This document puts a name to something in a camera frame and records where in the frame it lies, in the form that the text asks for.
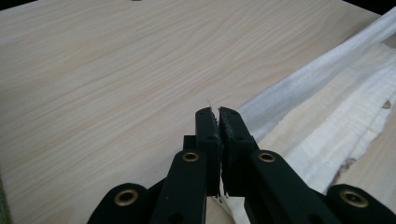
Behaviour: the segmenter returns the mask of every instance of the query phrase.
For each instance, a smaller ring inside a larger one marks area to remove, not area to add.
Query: white towel
[[[396,103],[396,50],[379,44],[395,32],[396,8],[242,105],[260,148],[325,191],[339,167],[381,133]],[[221,200],[236,223],[249,223],[243,199]]]

